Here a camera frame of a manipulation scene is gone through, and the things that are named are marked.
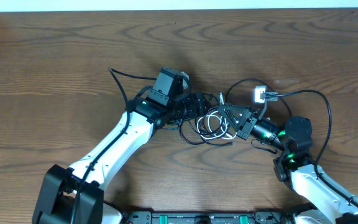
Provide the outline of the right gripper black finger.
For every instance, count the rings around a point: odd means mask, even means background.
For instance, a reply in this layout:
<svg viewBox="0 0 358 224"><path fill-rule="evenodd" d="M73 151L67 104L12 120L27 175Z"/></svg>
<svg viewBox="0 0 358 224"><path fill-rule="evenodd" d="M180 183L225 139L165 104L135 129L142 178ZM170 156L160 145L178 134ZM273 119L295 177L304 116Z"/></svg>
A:
<svg viewBox="0 0 358 224"><path fill-rule="evenodd" d="M218 111L227 117L239 117L247 114L250 108L248 106L238 105L220 105Z"/></svg>
<svg viewBox="0 0 358 224"><path fill-rule="evenodd" d="M230 126L235 130L235 132L238 132L241 123L244 120L243 112L240 112L238 110L221 110L220 114L230 124Z"/></svg>

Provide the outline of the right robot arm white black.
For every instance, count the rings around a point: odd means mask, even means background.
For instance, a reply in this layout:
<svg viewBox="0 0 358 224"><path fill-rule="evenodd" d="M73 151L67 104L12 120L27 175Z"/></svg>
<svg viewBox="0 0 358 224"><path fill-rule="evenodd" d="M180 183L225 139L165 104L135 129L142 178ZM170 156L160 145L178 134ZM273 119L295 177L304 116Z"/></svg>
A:
<svg viewBox="0 0 358 224"><path fill-rule="evenodd" d="M311 121L292 116L279 126L249 106L221 105L237 136L254 137L281 154L273 160L277 179L308 203L282 213L280 223L358 223L358 197L326 175L312 158Z"/></svg>

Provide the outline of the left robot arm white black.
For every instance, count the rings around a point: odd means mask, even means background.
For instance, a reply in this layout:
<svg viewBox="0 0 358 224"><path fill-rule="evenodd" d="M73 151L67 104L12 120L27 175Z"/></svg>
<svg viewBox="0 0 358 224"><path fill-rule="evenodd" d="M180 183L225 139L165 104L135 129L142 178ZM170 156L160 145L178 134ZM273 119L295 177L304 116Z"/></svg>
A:
<svg viewBox="0 0 358 224"><path fill-rule="evenodd" d="M116 127L69 168L55 164L45 174L32 223L121 223L123 213L105 203L110 181L138 148L166 124L202 116L211 104L202 93L182 100L137 95Z"/></svg>

